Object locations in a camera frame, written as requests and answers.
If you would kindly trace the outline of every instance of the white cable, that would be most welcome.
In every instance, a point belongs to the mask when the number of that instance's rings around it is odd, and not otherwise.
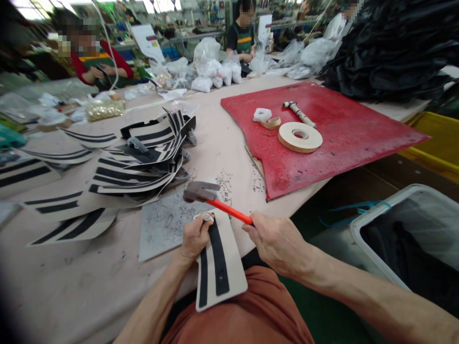
[[[328,2],[328,5],[325,7],[325,9],[324,9],[322,15],[320,16],[319,20],[314,24],[314,26],[312,27],[311,31],[309,31],[309,33],[307,34],[307,36],[306,36],[306,38],[303,40],[303,42],[304,42],[305,40],[307,40],[307,38],[311,35],[312,31],[314,31],[314,29],[316,28],[316,26],[317,26],[317,24],[319,23],[319,21],[322,20],[322,18],[323,18],[324,15],[325,15],[325,12],[327,11],[327,8],[330,6],[330,4],[331,4],[332,1],[333,1],[333,0],[330,0],[330,1]]]
[[[115,78],[115,82],[111,85],[111,87],[110,87],[110,89],[109,89],[109,92],[110,92],[111,90],[113,90],[113,89],[115,88],[116,84],[118,83],[118,78],[119,78],[118,67],[116,66],[115,57],[114,57],[114,55],[113,55],[113,50],[112,50],[111,44],[110,44],[109,34],[108,34],[107,28],[106,28],[106,26],[105,26],[104,18],[102,17],[102,13],[100,13],[100,9],[99,9],[99,6],[97,5],[96,0],[92,0],[92,2],[94,3],[94,6],[96,7],[97,13],[99,14],[100,21],[101,21],[101,23],[102,23],[102,27],[104,28],[105,37],[107,38],[107,43],[109,44],[110,55],[111,55],[111,57],[112,57],[113,64],[115,65],[115,74],[116,74],[116,78]]]

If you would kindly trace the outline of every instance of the red cutting mat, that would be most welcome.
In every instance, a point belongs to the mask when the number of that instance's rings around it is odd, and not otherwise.
[[[303,154],[284,147],[278,130],[253,121],[256,108],[267,108],[282,123],[300,122],[285,101],[297,106],[322,134],[315,152]],[[363,106],[340,93],[305,82],[221,100],[237,121],[253,155],[262,161],[266,200],[288,194],[325,178],[349,171],[429,138],[411,127]]]

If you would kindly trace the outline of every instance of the orange hammer handle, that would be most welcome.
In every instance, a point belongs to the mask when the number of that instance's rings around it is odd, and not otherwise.
[[[244,222],[244,223],[246,223],[248,225],[253,225],[252,218],[244,215],[241,212],[238,212],[236,209],[233,209],[230,206],[227,206],[226,204],[220,202],[217,199],[215,201],[207,200],[207,203],[209,203],[210,205],[213,205],[214,207],[224,211],[227,214],[230,214],[230,215],[234,216],[235,218],[241,220],[242,222]]]

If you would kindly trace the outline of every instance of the blue container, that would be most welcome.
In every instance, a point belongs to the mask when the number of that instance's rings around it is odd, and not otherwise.
[[[161,48],[161,50],[163,51],[164,57],[168,56],[171,59],[171,61],[175,61],[175,60],[178,60],[180,58],[180,55],[179,55],[177,49],[175,49],[174,47],[172,47],[172,48]]]

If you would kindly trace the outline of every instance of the yellow crate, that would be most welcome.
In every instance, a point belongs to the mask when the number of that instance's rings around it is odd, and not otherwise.
[[[408,125],[432,138],[400,154],[459,183],[459,120],[421,112]]]

